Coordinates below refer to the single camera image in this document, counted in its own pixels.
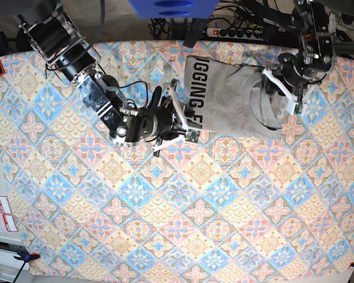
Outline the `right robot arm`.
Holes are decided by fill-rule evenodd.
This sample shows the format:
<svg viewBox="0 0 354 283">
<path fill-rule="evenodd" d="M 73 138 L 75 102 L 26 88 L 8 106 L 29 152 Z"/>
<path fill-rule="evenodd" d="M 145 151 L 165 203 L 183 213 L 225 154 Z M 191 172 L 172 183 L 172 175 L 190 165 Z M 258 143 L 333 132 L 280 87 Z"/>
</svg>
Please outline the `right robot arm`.
<svg viewBox="0 0 354 283">
<path fill-rule="evenodd" d="M 81 36 L 61 1 L 15 1 L 14 7 L 20 28 L 46 69 L 77 87 L 84 105 L 109 129 L 113 143 L 133 147 L 155 141 L 160 149 L 163 141 L 197 141 L 201 127 L 191 121 L 193 109 L 179 102 L 177 80 L 165 90 L 156 87 L 138 107 L 89 54 L 93 44 Z"/>
</svg>

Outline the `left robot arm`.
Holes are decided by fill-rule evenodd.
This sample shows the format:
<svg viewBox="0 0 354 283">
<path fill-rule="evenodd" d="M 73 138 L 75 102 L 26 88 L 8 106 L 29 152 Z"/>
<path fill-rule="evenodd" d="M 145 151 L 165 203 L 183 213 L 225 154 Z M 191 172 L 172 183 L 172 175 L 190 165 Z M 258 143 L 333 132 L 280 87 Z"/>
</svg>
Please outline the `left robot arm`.
<svg viewBox="0 0 354 283">
<path fill-rule="evenodd" d="M 299 51 L 278 55 L 271 73 L 292 95 L 300 97 L 309 84 L 320 83 L 334 63 L 332 39 L 325 8 L 313 1 L 295 1 L 291 21 L 297 32 Z"/>
</svg>

